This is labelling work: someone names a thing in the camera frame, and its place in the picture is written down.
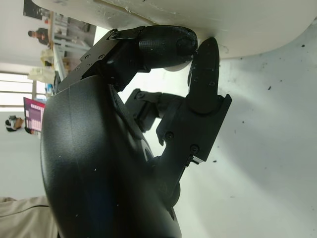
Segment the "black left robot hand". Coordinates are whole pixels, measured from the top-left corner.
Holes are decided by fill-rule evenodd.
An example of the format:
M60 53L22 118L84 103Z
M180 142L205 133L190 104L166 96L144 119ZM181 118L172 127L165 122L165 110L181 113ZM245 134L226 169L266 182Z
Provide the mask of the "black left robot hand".
M135 89L138 72L190 64L181 97ZM207 160L228 109L219 49L180 26L110 30L44 109L41 166L62 238L179 238L174 212L190 163Z

